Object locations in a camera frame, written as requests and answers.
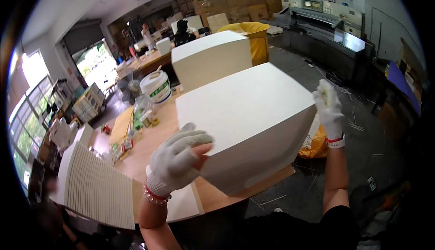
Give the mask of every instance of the white watch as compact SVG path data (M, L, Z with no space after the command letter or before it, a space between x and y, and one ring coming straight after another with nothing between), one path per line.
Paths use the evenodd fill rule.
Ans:
M329 143L326 142L328 144L328 147L331 149L338 149L341 147L345 147L346 146L346 142L345 142L345 135L343 134L343 138L337 141L334 141L333 143Z

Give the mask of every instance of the stack of books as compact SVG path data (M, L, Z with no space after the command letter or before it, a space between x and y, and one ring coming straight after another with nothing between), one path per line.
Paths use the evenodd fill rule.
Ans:
M100 113L105 96L94 83L87 88L73 106L74 112L83 122L89 122Z

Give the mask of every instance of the glue bucket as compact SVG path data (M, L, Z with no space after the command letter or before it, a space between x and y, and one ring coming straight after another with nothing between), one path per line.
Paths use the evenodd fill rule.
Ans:
M150 79L150 76L155 74L152 72L145 76L139 84L142 94L148 94L151 101L157 105L163 105L171 97L171 84L164 71L159 71L159 76Z

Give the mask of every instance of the hand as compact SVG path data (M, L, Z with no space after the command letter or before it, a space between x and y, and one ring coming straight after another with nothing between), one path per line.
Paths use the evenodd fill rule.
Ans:
M334 87L325 79L320 79L317 90L313 92L319 120L326 132L329 142L343 137L341 127L344 115L341 113L341 103Z
M194 128L189 122L152 153L152 173L147 177L146 186L153 195L165 198L198 177L208 158L204 154L213 147L213 138L205 131L193 131Z

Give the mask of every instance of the open doorway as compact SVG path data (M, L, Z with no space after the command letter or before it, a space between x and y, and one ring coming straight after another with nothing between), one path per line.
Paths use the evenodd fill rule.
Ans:
M117 64L104 39L74 53L72 58L88 86L95 83L105 90L115 83Z

